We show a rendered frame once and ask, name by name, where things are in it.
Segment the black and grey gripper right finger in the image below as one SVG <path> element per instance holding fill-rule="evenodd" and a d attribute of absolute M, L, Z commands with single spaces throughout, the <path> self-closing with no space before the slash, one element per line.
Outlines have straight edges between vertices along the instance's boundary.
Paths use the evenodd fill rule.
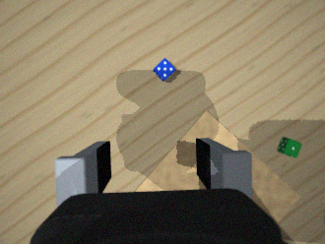
<path fill-rule="evenodd" d="M 252 200 L 252 153 L 196 139 L 197 175 L 207 189 L 239 190 Z"/>

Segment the blue die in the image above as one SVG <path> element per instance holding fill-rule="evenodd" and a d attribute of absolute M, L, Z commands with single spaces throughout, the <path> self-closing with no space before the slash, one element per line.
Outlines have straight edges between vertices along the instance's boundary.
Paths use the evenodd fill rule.
<path fill-rule="evenodd" d="M 153 72 L 164 82 L 175 68 L 164 58 L 153 70 Z"/>

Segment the green die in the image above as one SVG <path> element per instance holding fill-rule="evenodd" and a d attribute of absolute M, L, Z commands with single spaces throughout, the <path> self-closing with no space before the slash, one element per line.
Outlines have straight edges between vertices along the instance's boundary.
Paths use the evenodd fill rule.
<path fill-rule="evenodd" d="M 301 143 L 288 138 L 282 138 L 277 151 L 288 156 L 297 157 L 300 148 Z"/>

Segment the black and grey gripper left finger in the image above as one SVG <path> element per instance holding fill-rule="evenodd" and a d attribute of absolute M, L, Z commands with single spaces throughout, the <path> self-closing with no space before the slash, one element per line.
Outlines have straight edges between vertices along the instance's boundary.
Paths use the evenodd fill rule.
<path fill-rule="evenodd" d="M 102 193 L 111 179 L 110 141 L 54 160 L 56 204 L 78 194 Z"/>

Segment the tan mat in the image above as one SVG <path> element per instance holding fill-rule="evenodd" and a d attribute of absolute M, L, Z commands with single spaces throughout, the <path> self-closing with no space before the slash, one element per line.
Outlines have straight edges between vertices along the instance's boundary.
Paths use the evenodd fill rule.
<path fill-rule="evenodd" d="M 252 153 L 252 201 L 275 223 L 299 199 L 299 194 L 207 110 L 134 192 L 207 189 L 197 175 L 197 138 L 210 138 L 234 151 Z"/>

